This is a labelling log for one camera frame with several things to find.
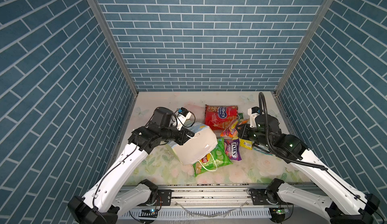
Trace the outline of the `yellow snack packet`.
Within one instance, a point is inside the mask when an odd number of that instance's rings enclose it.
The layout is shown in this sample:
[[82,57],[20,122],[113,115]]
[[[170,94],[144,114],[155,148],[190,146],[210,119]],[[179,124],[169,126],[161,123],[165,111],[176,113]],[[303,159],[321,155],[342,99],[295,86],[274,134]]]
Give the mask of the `yellow snack packet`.
[[239,145],[245,149],[248,149],[248,150],[253,149],[253,142],[250,140],[245,140],[245,139],[240,138]]

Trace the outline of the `orange Fox's candy packet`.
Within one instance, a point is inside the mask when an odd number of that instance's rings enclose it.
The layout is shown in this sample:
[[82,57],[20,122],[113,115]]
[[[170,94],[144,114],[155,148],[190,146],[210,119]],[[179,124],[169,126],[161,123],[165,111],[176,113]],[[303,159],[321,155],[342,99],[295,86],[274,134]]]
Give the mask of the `orange Fox's candy packet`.
[[248,119],[235,119],[221,132],[221,137],[236,138],[238,136],[238,131],[236,127],[240,124],[248,123]]

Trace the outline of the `floral paper gift bag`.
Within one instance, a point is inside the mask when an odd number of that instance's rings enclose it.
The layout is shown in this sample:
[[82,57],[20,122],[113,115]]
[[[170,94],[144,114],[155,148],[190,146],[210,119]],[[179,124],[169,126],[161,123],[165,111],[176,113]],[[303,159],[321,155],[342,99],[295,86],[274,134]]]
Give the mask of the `floral paper gift bag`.
[[195,164],[217,145],[217,136],[209,126],[196,122],[189,130],[194,133],[194,136],[189,137],[183,145],[174,141],[167,144],[167,149],[183,165]]

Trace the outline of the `purple Fox's candy packet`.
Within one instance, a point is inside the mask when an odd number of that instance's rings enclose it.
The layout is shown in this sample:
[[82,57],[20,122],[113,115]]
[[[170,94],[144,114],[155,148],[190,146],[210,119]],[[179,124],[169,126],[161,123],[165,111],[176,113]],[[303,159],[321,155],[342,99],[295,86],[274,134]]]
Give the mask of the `purple Fox's candy packet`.
[[225,153],[227,154],[230,160],[235,160],[235,161],[242,160],[239,146],[240,146],[240,141],[238,138],[224,140]]

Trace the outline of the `red snack packet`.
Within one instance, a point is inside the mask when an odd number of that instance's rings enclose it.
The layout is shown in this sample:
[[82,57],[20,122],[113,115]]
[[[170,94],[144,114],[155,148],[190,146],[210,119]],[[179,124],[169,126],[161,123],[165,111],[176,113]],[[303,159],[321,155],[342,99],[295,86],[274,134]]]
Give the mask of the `red snack packet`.
[[212,106],[205,107],[205,122],[212,130],[224,130],[230,123],[238,118],[238,106]]

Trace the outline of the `bright green snack packet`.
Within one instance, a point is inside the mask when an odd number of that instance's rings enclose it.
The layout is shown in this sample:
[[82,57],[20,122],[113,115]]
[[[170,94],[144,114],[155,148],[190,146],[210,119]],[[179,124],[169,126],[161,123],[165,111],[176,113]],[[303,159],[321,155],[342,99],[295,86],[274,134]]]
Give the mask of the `bright green snack packet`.
[[193,164],[194,176],[205,172],[215,172],[220,167],[231,165],[232,161],[225,152],[224,138],[217,139],[215,148]]

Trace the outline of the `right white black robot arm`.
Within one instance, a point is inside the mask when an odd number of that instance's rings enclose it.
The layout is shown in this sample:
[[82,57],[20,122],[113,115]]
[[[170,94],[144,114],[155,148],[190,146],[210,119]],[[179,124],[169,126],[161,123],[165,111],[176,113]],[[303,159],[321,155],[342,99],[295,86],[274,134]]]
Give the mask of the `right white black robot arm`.
[[284,160],[317,185],[324,195],[296,188],[275,178],[266,188],[270,204],[291,203],[313,212],[332,224],[372,224],[380,200],[373,194],[365,194],[351,186],[327,165],[308,146],[291,134],[279,134],[264,125],[256,128],[241,124],[236,128],[238,136],[265,145],[272,155]]

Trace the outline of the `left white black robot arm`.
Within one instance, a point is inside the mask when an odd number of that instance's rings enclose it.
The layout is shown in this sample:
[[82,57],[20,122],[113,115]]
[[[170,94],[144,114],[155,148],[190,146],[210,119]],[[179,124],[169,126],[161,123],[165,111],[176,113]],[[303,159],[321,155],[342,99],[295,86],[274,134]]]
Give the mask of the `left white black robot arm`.
[[137,166],[161,142],[172,140],[181,145],[199,137],[182,127],[146,127],[135,129],[129,143],[107,173],[83,196],[74,196],[68,209],[80,224],[115,224],[118,217],[138,205],[157,204],[158,186],[141,181],[134,189],[119,195],[119,191]]

